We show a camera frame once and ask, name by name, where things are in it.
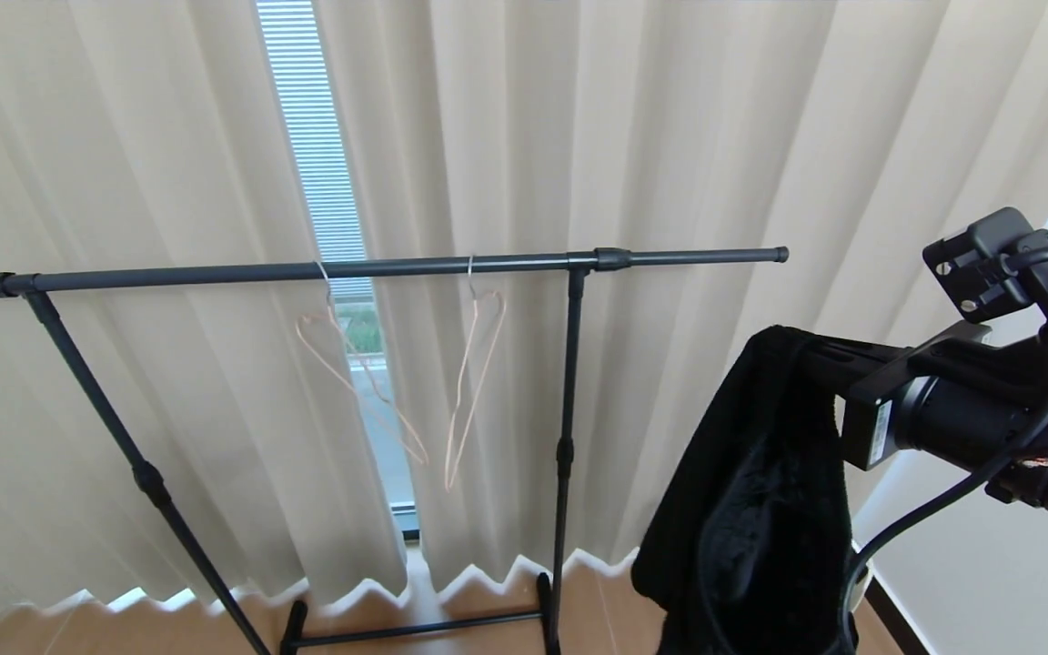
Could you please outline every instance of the black fuzzy jacket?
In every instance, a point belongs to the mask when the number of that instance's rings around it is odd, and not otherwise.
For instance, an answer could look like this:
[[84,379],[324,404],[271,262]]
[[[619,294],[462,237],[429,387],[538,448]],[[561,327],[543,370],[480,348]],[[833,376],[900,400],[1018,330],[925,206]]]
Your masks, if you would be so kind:
[[855,652],[839,637],[852,524],[833,397],[798,366],[818,340],[752,336],[678,463],[631,573],[665,610],[658,654]]

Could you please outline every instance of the wire hanger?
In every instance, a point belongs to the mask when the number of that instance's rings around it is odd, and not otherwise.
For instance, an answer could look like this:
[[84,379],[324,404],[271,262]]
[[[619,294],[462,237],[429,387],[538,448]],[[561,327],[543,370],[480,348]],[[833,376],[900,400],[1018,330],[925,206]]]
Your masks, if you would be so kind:
[[[345,344],[346,350],[350,354],[361,355],[357,349],[354,348],[354,344],[350,343],[350,339],[349,336],[346,335],[346,331],[342,330],[342,325],[339,325],[337,320],[334,319],[333,298],[331,296],[331,286],[329,285],[329,275],[326,274],[325,266],[320,261],[315,261],[314,264],[318,265],[318,270],[321,270],[321,277],[323,277],[323,279],[326,281],[326,319],[329,320],[329,324],[333,325],[334,330],[336,330],[337,334],[342,337],[342,343]],[[378,396],[379,401],[383,401],[384,403],[386,403],[388,407],[390,407],[392,410],[395,411],[395,414],[398,415],[398,419],[400,420],[400,422],[402,422],[403,427],[407,428],[407,432],[409,432],[412,438],[415,439],[415,445],[418,446],[418,452],[416,452],[415,447],[411,446],[412,444],[409,444],[407,442],[407,439],[403,439],[403,437],[400,436],[400,431],[397,428],[391,425],[391,423],[388,422],[386,418],[383,418],[383,415],[377,413],[377,411],[371,410],[371,408],[369,408],[367,403],[362,400],[362,394],[358,394],[358,390],[355,389],[354,385],[347,377],[343,376],[342,373],[339,373],[337,369],[334,369],[333,366],[331,366],[331,364],[329,364],[329,362],[326,361],[326,357],[323,356],[321,352],[318,352],[318,348],[313,347],[313,344],[309,343],[309,340],[307,340],[305,332],[302,331],[302,325],[311,324],[318,321],[320,318],[321,316],[318,316],[315,314],[304,313],[297,322],[294,322],[293,326],[297,330],[297,333],[299,333],[299,340],[302,341],[302,344],[305,345],[305,348],[307,348],[309,352],[312,352],[313,355],[318,357],[318,362],[321,362],[321,365],[325,366],[325,368],[329,370],[329,372],[331,372],[334,377],[337,377],[337,381],[344,383],[344,385],[346,385],[346,389],[349,389],[350,391],[352,391],[352,393],[354,393],[355,397],[358,398],[358,407],[362,407],[363,411],[367,411],[367,413],[370,414],[371,417],[373,417],[375,420],[378,420],[379,423],[383,423],[383,428],[386,428],[391,435],[394,435],[395,438],[398,439],[398,443],[403,445],[403,450],[408,453],[408,455],[411,455],[413,459],[418,461],[419,464],[423,465],[430,464],[431,457],[428,455],[428,449],[425,449],[425,446],[423,445],[423,440],[419,437],[419,432],[416,431],[415,425],[412,425],[411,421],[408,420],[407,416],[405,416],[402,412],[399,411],[398,406],[395,406],[395,401],[392,401],[391,398],[384,395],[383,391],[378,389],[378,381],[375,380],[374,373],[371,372],[370,366],[367,364],[366,357],[358,356],[358,362],[362,365],[362,369],[366,370],[367,378],[370,379],[370,388],[374,391],[375,395]]]
[[[475,418],[475,406],[479,402],[479,392],[483,390],[483,381],[487,377],[487,368],[492,365],[492,355],[496,352],[496,342],[500,339],[500,329],[504,327],[504,316],[507,315],[507,299],[500,291],[486,291],[479,294],[475,291],[475,283],[472,277],[472,266],[475,264],[475,254],[466,259],[466,289],[472,296],[472,327],[466,333],[466,345],[463,348],[463,359],[458,366],[458,378],[455,380],[455,408],[452,410],[451,422],[447,425],[447,455],[444,457],[444,489],[451,490],[455,484],[455,478],[459,475],[459,463],[463,458],[463,444],[466,444],[466,435],[472,431],[472,418]],[[487,348],[487,357],[483,361],[483,369],[479,371],[479,380],[475,384],[475,393],[472,394],[472,407],[466,413],[466,420],[463,423],[463,434],[458,439],[458,449],[455,451],[455,463],[452,463],[452,444],[455,439],[455,418],[459,414],[459,407],[463,398],[463,373],[466,371],[466,363],[472,353],[472,343],[475,339],[475,327],[479,324],[479,302],[486,298],[495,298],[500,304],[499,319],[496,320],[496,329],[492,332],[492,345]]]

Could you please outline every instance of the black baseboard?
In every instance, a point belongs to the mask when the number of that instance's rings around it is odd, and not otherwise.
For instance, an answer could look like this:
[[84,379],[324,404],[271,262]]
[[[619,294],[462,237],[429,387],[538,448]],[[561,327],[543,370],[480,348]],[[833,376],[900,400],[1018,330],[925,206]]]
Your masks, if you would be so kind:
[[889,596],[885,585],[881,585],[876,577],[873,577],[872,583],[868,585],[865,597],[872,606],[873,612],[876,612],[877,617],[880,617],[880,623],[885,624],[893,641],[900,648],[903,655],[929,655],[927,648],[924,648],[920,638],[916,637],[912,626],[908,625],[907,618],[897,610],[895,603],[892,603],[892,597]]

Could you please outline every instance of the window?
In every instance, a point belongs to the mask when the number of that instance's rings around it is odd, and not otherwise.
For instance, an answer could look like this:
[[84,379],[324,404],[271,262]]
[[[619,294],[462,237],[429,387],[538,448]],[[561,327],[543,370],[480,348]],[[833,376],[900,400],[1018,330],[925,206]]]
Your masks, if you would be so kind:
[[[258,0],[258,16],[321,258],[366,259],[311,0]],[[379,401],[361,362],[365,357],[383,394],[394,397],[383,353],[374,287],[366,278],[334,279],[331,287],[339,323],[361,353],[349,359],[350,377],[365,405],[363,422],[374,447],[387,498],[403,531],[409,530],[409,514],[415,502],[410,467],[398,435],[388,434],[374,414],[381,414],[388,425],[398,425],[399,420],[390,407]]]

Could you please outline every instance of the tile grout line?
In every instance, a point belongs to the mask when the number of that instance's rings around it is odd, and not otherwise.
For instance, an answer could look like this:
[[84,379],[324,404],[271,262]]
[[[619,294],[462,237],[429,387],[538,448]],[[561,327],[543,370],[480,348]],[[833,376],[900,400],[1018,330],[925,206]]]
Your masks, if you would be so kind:
[[612,618],[609,617],[609,605],[604,601],[604,589],[601,589],[601,572],[595,571],[593,582],[597,585],[597,596],[601,599],[601,610],[604,611],[604,625],[609,629],[609,643],[612,645],[612,655],[618,655],[617,638],[612,634]]
[[51,637],[51,641],[47,643],[46,648],[43,650],[43,655],[50,655],[51,648],[54,648],[54,642],[59,641],[59,638],[63,637],[63,630],[66,629],[67,624],[71,623],[71,617],[74,617],[75,612],[79,612],[80,606],[83,606],[84,593],[86,593],[86,591],[80,592],[79,601],[75,601],[75,604],[71,607],[70,612],[67,612],[67,618],[63,618],[63,625],[59,627],[59,630],[54,631],[54,635],[53,637]]

